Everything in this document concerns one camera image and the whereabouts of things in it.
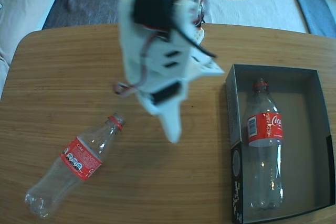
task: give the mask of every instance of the wooden table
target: wooden table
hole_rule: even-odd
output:
[[[227,72],[233,63],[318,69],[336,144],[336,40],[204,27],[204,46],[218,54]],[[134,96],[113,94],[123,76],[116,25],[43,30],[22,40],[0,103],[0,223],[231,223],[226,75],[192,83],[177,145]],[[24,204],[27,189],[76,134],[113,112],[127,124],[105,164],[53,218],[31,215]],[[335,221],[334,206],[276,223]]]

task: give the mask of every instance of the black cable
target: black cable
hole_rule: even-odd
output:
[[[168,8],[168,4],[170,3],[170,0],[163,0],[164,2],[164,6],[167,12],[167,15],[170,15],[170,13],[168,12],[169,8]],[[174,22],[173,18],[170,16],[169,17],[170,22],[172,27],[186,40],[188,41],[192,46],[194,46],[195,48],[197,48],[199,51],[201,51],[202,53],[208,55],[209,57],[212,58],[217,58],[217,56],[215,54],[213,54],[212,52],[209,52],[208,50],[206,50],[205,48],[203,48],[202,46],[198,45],[196,42],[194,42],[192,39],[190,39],[179,27],[178,25],[176,25],[176,23]]]

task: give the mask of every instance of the plastic bottle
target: plastic bottle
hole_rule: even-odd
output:
[[[247,178],[252,212],[280,207],[284,191],[281,182],[281,114],[268,93],[268,83],[259,78],[246,112],[249,166]]]
[[[50,216],[62,200],[102,164],[123,118],[114,114],[105,124],[78,135],[55,160],[49,172],[30,190],[25,203],[41,218]]]

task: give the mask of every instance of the black box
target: black box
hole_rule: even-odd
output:
[[[241,120],[253,82],[264,78],[282,115],[283,202],[272,211],[251,214],[249,162]],[[335,204],[335,168],[326,104],[318,72],[310,69],[233,65],[226,79],[232,157],[233,223],[279,220]]]

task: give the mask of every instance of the coca-cola logo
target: coca-cola logo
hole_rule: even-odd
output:
[[[273,126],[281,127],[281,119],[278,119],[277,115],[273,116],[271,123],[272,123]]]

